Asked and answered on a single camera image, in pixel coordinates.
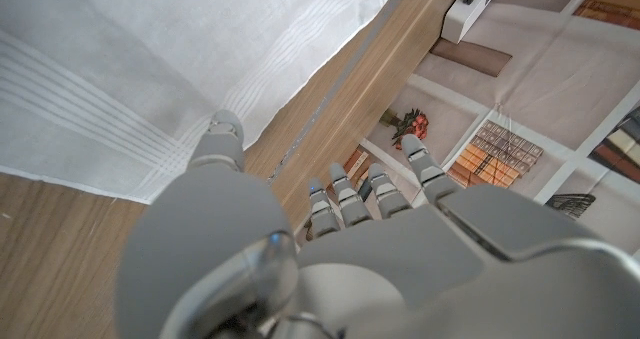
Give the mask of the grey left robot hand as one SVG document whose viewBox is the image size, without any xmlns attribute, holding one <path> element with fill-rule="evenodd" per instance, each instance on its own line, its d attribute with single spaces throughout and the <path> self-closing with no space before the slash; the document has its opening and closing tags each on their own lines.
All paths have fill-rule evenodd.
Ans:
<svg viewBox="0 0 640 339">
<path fill-rule="evenodd" d="M 310 184 L 298 245 L 271 188 L 244 170 L 236 115 L 209 121 L 186 171 L 136 222 L 115 290 L 122 338 L 635 338 L 639 264 L 512 191 L 455 183 L 415 137 L 426 196 L 379 167 L 374 219 L 333 164 Z"/>
</svg>

